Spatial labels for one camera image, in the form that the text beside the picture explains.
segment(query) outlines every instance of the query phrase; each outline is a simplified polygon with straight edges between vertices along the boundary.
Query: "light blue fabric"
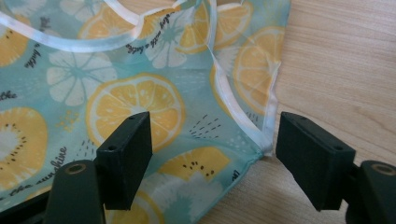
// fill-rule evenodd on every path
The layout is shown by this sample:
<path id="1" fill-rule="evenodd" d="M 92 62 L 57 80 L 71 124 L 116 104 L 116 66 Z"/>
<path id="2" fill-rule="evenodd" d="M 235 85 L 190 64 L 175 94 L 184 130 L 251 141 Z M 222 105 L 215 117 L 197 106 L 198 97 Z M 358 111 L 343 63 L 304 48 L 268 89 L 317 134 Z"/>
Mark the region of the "light blue fabric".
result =
<path id="1" fill-rule="evenodd" d="M 290 3 L 245 2 L 254 6 L 247 29 L 216 49 L 215 1 L 175 3 L 144 38 L 144 18 L 160 10 L 121 35 L 89 40 L 78 35 L 103 12 L 103 1 L 0 1 L 0 46 L 17 39 L 0 49 L 0 211 L 48 189 L 59 166 L 93 160 L 109 132 L 103 130 L 114 130 L 125 110 L 148 110 L 154 155 L 132 211 L 106 212 L 107 221 L 197 221 L 272 149 L 275 98 L 264 108 L 272 112 L 252 122 L 227 63 L 237 63 L 237 50 L 262 27 L 286 26 Z M 265 10 L 279 13 L 266 21 Z M 196 16 L 205 13 L 207 34 Z M 201 47 L 183 46 L 189 29 Z M 233 57 L 221 56 L 233 49 Z"/>

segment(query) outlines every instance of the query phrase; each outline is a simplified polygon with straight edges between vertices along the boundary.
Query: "wooden surface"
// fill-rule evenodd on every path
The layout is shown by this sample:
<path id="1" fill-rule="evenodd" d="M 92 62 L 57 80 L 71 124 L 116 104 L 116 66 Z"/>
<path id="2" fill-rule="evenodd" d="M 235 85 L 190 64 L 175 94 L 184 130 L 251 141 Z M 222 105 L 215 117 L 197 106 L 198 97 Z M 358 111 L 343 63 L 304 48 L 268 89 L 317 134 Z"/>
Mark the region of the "wooden surface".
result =
<path id="1" fill-rule="evenodd" d="M 292 0 L 282 61 L 278 114 L 312 119 L 357 150 L 356 164 L 396 164 L 396 1 Z M 345 223 L 345 209 L 318 213 L 273 157 L 200 223 Z"/>

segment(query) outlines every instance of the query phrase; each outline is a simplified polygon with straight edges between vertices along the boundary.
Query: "kiwi slice print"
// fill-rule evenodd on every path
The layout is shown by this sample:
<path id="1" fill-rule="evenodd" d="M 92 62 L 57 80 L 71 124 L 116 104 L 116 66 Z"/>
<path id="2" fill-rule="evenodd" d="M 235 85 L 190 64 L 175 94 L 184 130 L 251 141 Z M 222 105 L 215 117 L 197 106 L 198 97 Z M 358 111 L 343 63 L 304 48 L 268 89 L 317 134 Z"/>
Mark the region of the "kiwi slice print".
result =
<path id="1" fill-rule="evenodd" d="M 209 182 L 229 162 L 230 159 L 216 147 L 198 147 L 166 162 L 159 173 L 175 175 L 188 181 L 195 172 L 200 172 Z"/>
<path id="2" fill-rule="evenodd" d="M 29 20 L 17 16 L 17 20 L 30 24 Z M 29 38 L 21 35 L 3 25 L 0 25 L 0 67 L 14 63 L 25 52 Z"/>
<path id="3" fill-rule="evenodd" d="M 0 111 L 0 189 L 11 189 L 41 169 L 47 141 L 46 121 L 37 111 Z"/>

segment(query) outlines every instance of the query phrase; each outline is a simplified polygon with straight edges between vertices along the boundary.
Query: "fruit pattern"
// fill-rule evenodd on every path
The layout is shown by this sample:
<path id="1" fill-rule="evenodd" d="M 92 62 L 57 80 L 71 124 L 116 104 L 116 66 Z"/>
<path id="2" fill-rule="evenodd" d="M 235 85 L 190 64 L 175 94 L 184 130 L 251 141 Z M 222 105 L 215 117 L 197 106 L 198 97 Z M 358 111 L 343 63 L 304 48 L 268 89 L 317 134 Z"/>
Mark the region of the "fruit pattern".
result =
<path id="1" fill-rule="evenodd" d="M 263 27 L 286 25 L 289 0 L 219 11 L 213 0 L 180 1 L 134 25 L 99 0 L 35 1 L 0 0 L 0 18 L 14 21 L 0 24 L 0 211 L 50 188 L 68 162 L 94 159 L 143 111 L 154 156 L 131 211 L 107 211 L 108 223 L 196 222 L 269 149 L 251 137 L 271 126 L 238 86 L 251 82 L 239 58 Z"/>

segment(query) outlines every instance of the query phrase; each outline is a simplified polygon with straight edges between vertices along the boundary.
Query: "wooden table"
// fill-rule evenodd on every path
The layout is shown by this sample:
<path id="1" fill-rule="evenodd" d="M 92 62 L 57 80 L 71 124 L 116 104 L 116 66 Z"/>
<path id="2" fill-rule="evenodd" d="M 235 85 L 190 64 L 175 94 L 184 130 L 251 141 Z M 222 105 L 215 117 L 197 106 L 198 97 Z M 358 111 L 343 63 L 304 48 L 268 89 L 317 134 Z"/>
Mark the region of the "wooden table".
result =
<path id="1" fill-rule="evenodd" d="M 396 1 L 292 0 L 282 61 L 277 121 L 298 113 L 355 148 L 356 164 L 396 164 Z M 272 157 L 200 223 L 345 223 L 346 208 L 318 213 Z"/>

